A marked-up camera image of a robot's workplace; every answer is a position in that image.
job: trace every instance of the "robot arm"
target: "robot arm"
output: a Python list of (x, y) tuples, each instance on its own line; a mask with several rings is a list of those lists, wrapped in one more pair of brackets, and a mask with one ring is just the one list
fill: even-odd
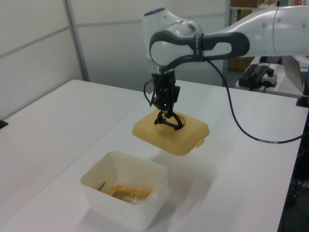
[(169, 70), (205, 58), (307, 55), (308, 15), (307, 6), (272, 8), (250, 14), (224, 30), (203, 34), (196, 22), (161, 8), (145, 14), (142, 21), (147, 58)]

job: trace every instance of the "yellow lid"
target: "yellow lid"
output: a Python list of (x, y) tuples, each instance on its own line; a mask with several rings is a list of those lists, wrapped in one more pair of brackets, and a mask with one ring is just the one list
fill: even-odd
[[(175, 155), (186, 155), (194, 147), (199, 147), (204, 142), (204, 138), (209, 135), (208, 125), (178, 112), (175, 112), (184, 124), (180, 130), (165, 124), (155, 124), (155, 120), (160, 111), (155, 110), (137, 123), (133, 127), (133, 135), (155, 145), (165, 151)], [(170, 123), (177, 124), (176, 119), (166, 118)]]

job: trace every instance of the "white desk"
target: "white desk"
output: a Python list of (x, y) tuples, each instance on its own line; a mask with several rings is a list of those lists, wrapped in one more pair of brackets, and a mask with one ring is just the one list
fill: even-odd
[(0, 130), (0, 225), (133, 110), (141, 92), (70, 81)]
[[(169, 197), (148, 231), (277, 231), (299, 140), (282, 145), (248, 138), (236, 126), (222, 87), (177, 81), (175, 110), (208, 123), (198, 149), (177, 157), (131, 134), (154, 110), (138, 105), (1, 228), (6, 232), (127, 231), (89, 210), (79, 180), (111, 150), (154, 160), (169, 169)], [(254, 136), (285, 140), (302, 133), (308, 109), (296, 99), (231, 89), (239, 123)]]
[[(255, 57), (250, 64), (259, 63), (260, 57)], [(274, 70), (274, 74), (277, 75), (277, 84), (275, 87), (269, 87), (266, 89), (265, 93), (281, 95), (292, 98), (300, 98), (302, 96), (302, 92), (293, 84), (293, 82), (286, 76), (284, 67), (281, 64), (270, 64), (270, 68)], [(249, 90), (249, 88), (239, 86), (239, 82), (236, 82), (235, 88)], [(260, 88), (255, 88), (256, 92), (263, 92), (264, 86)]]

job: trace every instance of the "electronic device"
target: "electronic device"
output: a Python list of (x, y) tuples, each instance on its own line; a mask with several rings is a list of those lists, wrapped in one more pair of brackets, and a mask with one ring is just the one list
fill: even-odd
[(268, 66), (265, 65), (250, 65), (239, 79), (239, 86), (247, 87), (250, 90), (260, 88), (262, 86), (262, 78), (268, 71)]
[(299, 63), (293, 56), (283, 56), (282, 60), (285, 74), (303, 92), (308, 72), (300, 71)]
[(260, 57), (259, 62), (270, 64), (283, 64), (282, 57)]
[[(308, 15), (306, 6), (269, 8), (250, 14), (221, 31), (204, 34), (197, 22), (173, 15), (165, 8), (146, 13), (142, 30), (154, 83), (152, 97), (147, 100), (158, 111), (137, 122), (133, 134), (174, 154), (183, 155), (199, 146), (209, 134), (209, 128), (204, 122), (173, 111), (180, 92), (175, 85), (174, 69), (193, 61), (212, 64), (210, 60), (309, 53)], [(283, 143), (254, 138), (239, 128), (260, 142)], [(195, 137), (186, 144), (192, 135)]]

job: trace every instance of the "plastic wrap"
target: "plastic wrap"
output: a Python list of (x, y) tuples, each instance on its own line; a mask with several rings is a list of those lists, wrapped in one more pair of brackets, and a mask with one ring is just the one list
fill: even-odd
[(104, 182), (98, 190), (133, 205), (142, 204), (152, 192), (147, 188), (128, 184), (122, 180), (108, 184)]

